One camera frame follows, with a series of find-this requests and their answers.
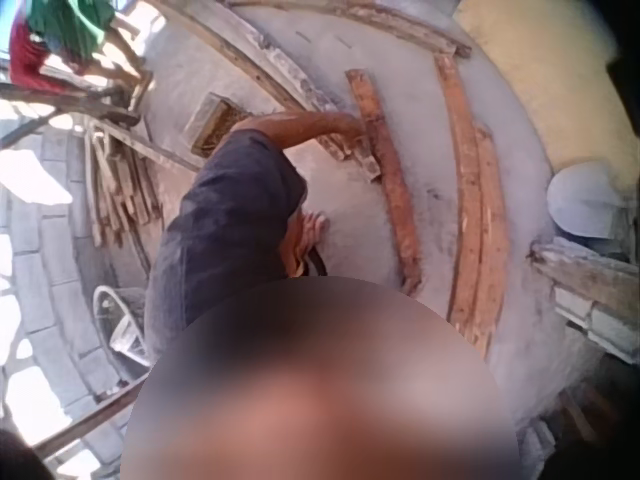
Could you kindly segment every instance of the ground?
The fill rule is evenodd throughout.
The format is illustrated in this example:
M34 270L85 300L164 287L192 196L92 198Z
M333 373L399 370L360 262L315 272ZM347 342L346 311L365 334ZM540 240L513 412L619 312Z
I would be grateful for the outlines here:
M473 44L455 22L430 5L403 2L402 6ZM225 31L207 2L191 2L187 10ZM431 55L333 17L265 8L237 12L275 39L347 111L357 109L344 71L366 68L372 74L416 210L426 278L417 300L446 316L457 237L457 192L448 117ZM233 32L225 34L234 41ZM519 99L481 48L474 47L472 58L460 62L460 69L476 118L495 137L511 234L509 290L488 363L512 417L521 423L548 407L597 354L580 335L565 329L553 311L551 283L526 260L532 241L549 239L554 233L545 202L552 171ZM176 153L186 155L180 134L209 91L230 97L252 113L278 110L248 77L180 26L168 24L158 32L147 58L156 74L156 84L143 102L149 129L157 143ZM330 274L397 288L400 279L379 186L368 183L356 164L336 163L315 143L287 154L309 182L308 208L322 210L332 220L321 246ZM193 176L161 169L155 173L169 221Z

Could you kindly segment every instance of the person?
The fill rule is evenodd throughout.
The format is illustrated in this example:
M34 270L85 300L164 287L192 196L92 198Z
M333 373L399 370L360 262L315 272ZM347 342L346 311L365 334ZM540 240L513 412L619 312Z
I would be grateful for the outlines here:
M128 89L150 81L143 60L112 25L122 26L107 0L30 0L16 12L9 37L9 77L27 88L53 93L84 93L70 81L40 72L51 54L78 75L114 80ZM136 74L122 66L104 67L93 54L105 42L122 52Z
M283 150L327 134L355 142L347 113L287 112L238 123L200 171L163 234L145 305L148 353L220 301L303 271L328 220L303 214L307 185Z

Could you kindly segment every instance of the stone brick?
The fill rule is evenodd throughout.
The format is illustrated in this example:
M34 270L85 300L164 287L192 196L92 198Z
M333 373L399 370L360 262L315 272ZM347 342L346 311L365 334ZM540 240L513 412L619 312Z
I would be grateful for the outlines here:
M84 183L69 182L71 203L71 231L76 238L90 237L91 225L87 207L87 191Z
M93 398L84 397L65 408L65 412L76 420L96 408ZM102 464L108 464L122 455L122 437L110 423L104 423L85 435L84 442Z
M88 354L79 362L80 373L89 388L100 394L111 390L118 384L120 377L107 359L107 354L99 348Z
M42 258L51 284L78 280L68 219L46 218L42 220L41 228Z
M0 185L0 228L9 226L9 190Z
M42 159L65 162L69 132L47 126L42 138Z
M58 327L47 328L29 335L33 353L51 390L64 407L89 394L80 373L67 353Z
M58 313L64 337L76 357L100 346L98 333L79 281L51 288L53 305Z
M35 252L40 248L38 205L11 197L11 245L14 253Z
M84 137L69 135L67 143L67 178L84 182Z
M42 162L42 167L51 175L62 188L68 190L67 186L67 165L63 162L52 162L46 160ZM57 205L40 205L41 215L68 215L69 205L60 203Z
M82 289L86 298L92 298L98 285L115 285L113 271L109 268L105 253L93 245L93 238L75 240L76 265L80 270Z
M25 331L51 327L55 315L42 257L39 253L19 255L13 259L13 268Z

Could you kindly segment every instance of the pile of wooden sticks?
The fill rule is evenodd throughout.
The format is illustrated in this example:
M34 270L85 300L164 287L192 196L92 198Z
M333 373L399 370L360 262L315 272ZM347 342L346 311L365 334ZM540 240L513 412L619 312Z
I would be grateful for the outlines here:
M130 236L146 273L149 259L138 227L161 220L160 203L147 169L147 159L110 135L101 121L87 118L85 172L87 202L96 247L122 247Z

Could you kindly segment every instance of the green cloth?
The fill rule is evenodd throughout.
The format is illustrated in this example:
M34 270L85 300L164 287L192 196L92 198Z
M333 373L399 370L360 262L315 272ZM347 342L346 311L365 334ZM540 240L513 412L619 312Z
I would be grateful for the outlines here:
M63 58L92 58L102 45L115 9L108 0L30 0L27 22Z

